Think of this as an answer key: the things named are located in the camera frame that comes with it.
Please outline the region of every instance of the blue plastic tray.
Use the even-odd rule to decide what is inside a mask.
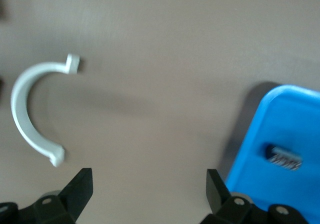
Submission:
[[[266,143],[302,158],[298,170],[270,163]],[[269,91],[261,100],[226,181],[267,211],[272,204],[297,209],[320,223],[320,93],[293,85]]]

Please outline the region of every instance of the white semicircular bracket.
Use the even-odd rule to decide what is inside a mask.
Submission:
[[[65,150],[44,136],[42,136],[32,124],[27,109],[29,92],[41,77],[49,73],[76,74],[80,57],[69,54],[66,63],[43,62],[26,69],[15,81],[11,93],[11,112],[19,132],[26,142],[42,155],[48,157],[50,162],[59,166],[65,159]]]

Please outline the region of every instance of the gray surface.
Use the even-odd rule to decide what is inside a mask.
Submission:
[[[0,201],[25,207],[91,167],[79,224],[199,223],[206,169],[230,166],[247,94],[320,90],[319,40],[320,0],[0,0]],[[29,105],[68,151],[54,168],[20,136],[10,93],[68,53],[80,74],[43,78]]]

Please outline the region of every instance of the metal bolt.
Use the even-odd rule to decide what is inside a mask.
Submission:
[[[234,203],[240,206],[243,206],[245,204],[245,201],[242,200],[241,198],[236,198],[234,199]]]
[[[44,199],[44,200],[42,201],[42,204],[45,205],[45,204],[48,204],[48,203],[50,203],[50,202],[51,202],[51,198],[47,198],[47,199]]]
[[[5,206],[0,208],[0,213],[5,212],[6,210],[8,210],[8,206],[5,205]]]
[[[289,211],[285,207],[283,207],[281,205],[278,205],[275,209],[280,214],[283,214],[283,215],[288,215],[289,214]]]

